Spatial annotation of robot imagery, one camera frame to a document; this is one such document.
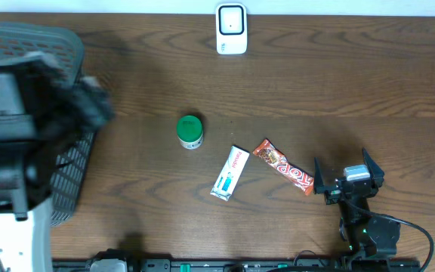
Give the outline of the white Panadol medicine box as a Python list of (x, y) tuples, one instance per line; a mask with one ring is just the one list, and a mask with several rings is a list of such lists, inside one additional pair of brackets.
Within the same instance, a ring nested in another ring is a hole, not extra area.
[(218, 175), (210, 194), (219, 199), (228, 201), (233, 195), (233, 191), (239, 181), (245, 164), (249, 158), (249, 152), (232, 146), (227, 161), (221, 173)]

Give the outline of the red Top chocolate bar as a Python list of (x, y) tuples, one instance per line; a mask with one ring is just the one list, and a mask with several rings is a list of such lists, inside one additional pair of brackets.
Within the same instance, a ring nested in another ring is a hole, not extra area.
[(277, 170), (296, 187), (302, 189), (306, 196), (312, 193), (314, 177), (301, 168), (291, 164), (287, 157), (276, 149), (268, 139), (264, 139), (264, 141), (254, 149), (253, 154)]

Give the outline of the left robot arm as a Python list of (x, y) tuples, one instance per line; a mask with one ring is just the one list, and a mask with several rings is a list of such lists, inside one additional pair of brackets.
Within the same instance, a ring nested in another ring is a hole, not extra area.
[(113, 117), (92, 76), (68, 80), (55, 57), (0, 60), (0, 271), (50, 271), (57, 157)]

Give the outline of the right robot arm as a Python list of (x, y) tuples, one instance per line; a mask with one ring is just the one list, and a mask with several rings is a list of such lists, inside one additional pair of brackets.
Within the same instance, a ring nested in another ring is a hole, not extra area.
[(346, 270), (372, 269), (388, 271), (389, 260), (396, 254), (400, 238), (400, 224), (379, 215), (373, 215), (368, 199), (374, 197), (384, 182), (384, 171), (363, 149), (363, 164), (349, 166), (333, 185), (326, 185), (319, 165), (314, 159), (313, 191), (322, 194), (327, 205), (339, 205), (340, 232), (349, 242), (349, 252), (339, 258)]

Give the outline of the green lid white jar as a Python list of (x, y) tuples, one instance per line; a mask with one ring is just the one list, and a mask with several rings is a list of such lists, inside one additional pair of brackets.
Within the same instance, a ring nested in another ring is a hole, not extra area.
[(176, 126), (177, 137), (182, 147), (188, 150), (199, 148), (203, 142), (202, 122), (196, 116), (181, 117)]

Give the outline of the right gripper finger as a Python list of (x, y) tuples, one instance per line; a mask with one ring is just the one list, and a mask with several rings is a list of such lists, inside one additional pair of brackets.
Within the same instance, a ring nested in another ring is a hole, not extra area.
[(364, 163), (369, 170), (371, 179), (374, 181), (376, 187), (381, 187), (384, 182), (384, 171), (378, 164), (371, 158), (365, 148), (362, 148), (362, 156)]
[(316, 157), (314, 158), (314, 166), (315, 166), (315, 172), (314, 172), (313, 191), (315, 194), (323, 194), (324, 183), (322, 179), (322, 172), (320, 169), (319, 160)]

